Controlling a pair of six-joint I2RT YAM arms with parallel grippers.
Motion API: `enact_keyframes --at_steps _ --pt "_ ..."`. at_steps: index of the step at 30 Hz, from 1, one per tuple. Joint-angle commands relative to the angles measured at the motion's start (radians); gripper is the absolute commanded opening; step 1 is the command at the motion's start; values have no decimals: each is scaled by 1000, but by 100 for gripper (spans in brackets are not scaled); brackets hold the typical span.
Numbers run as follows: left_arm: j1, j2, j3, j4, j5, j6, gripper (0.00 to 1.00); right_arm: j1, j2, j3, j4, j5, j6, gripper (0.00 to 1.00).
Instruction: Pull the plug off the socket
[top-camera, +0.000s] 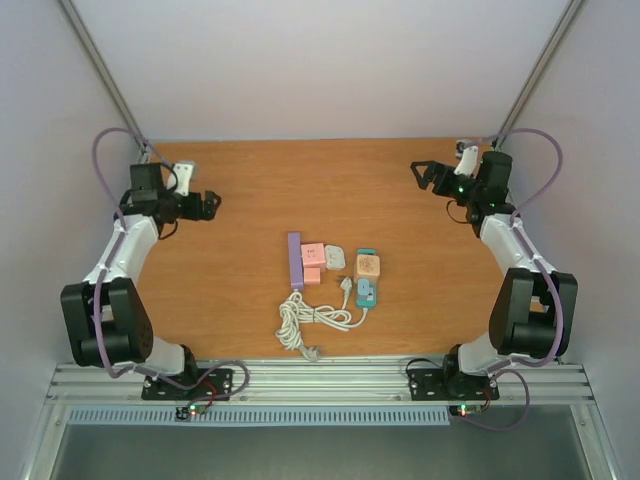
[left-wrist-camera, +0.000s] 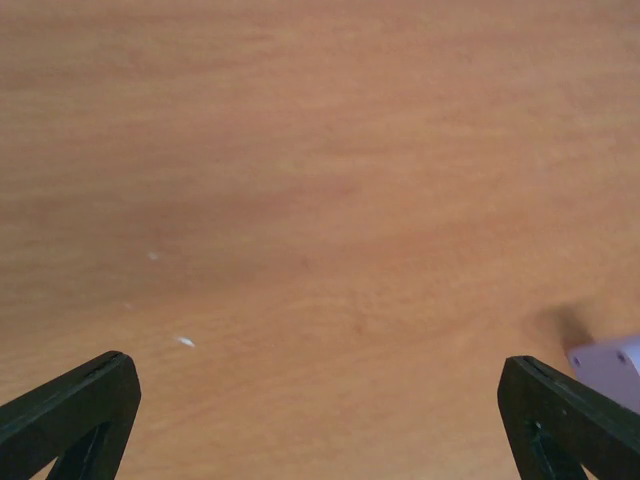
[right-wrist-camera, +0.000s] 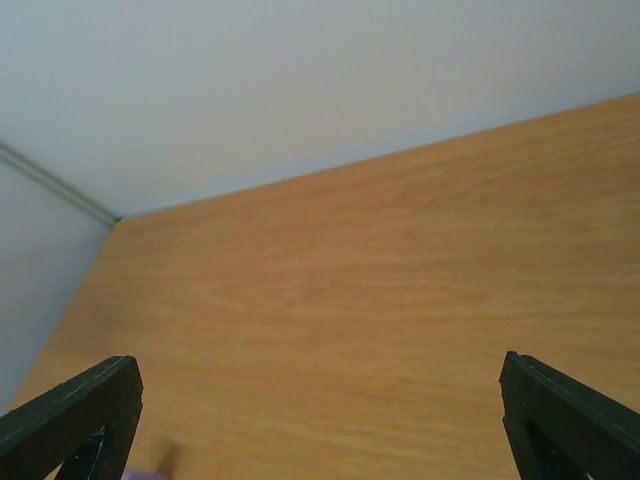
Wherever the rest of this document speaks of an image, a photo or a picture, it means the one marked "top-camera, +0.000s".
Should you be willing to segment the purple power strip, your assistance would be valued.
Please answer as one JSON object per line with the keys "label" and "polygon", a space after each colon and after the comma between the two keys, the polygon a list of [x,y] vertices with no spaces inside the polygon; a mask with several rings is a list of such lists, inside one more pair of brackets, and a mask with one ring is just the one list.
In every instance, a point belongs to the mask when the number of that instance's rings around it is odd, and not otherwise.
{"label": "purple power strip", "polygon": [[299,232],[287,233],[289,281],[293,291],[304,289],[304,272],[301,256],[301,235]]}

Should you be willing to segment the white plug adapter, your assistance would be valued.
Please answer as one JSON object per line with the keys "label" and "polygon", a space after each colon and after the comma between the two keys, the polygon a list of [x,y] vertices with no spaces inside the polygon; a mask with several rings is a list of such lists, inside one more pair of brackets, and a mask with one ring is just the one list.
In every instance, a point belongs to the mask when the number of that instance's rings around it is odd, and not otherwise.
{"label": "white plug adapter", "polygon": [[327,270],[339,271],[346,268],[346,255],[340,246],[326,244],[324,246],[324,252]]}

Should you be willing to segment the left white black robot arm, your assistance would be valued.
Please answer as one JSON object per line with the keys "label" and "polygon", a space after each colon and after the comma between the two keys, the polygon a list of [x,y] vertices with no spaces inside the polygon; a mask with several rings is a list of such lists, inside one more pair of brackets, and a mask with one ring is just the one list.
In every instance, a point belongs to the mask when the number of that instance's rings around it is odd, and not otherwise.
{"label": "left white black robot arm", "polygon": [[154,334],[137,283],[164,227],[212,220],[221,198],[210,190],[191,190],[194,162],[180,161],[169,174],[162,168],[160,163],[131,167],[131,188],[121,197],[103,254],[81,282],[63,288],[60,300],[78,365],[110,369],[116,376],[134,370],[164,375],[170,391],[189,398],[199,391],[202,375],[188,364],[185,346]]}

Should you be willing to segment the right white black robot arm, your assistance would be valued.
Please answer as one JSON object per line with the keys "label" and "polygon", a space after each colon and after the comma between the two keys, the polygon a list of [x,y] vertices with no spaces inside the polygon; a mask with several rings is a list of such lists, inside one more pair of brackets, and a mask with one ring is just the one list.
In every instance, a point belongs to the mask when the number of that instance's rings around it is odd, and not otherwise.
{"label": "right white black robot arm", "polygon": [[466,223],[503,274],[486,333],[455,345],[438,369],[406,371],[415,400],[493,400],[498,391],[491,382],[500,371],[541,368],[568,348],[578,282],[545,260],[528,237],[507,199],[512,164],[507,154],[468,147],[457,166],[410,165],[420,189],[465,208]]}

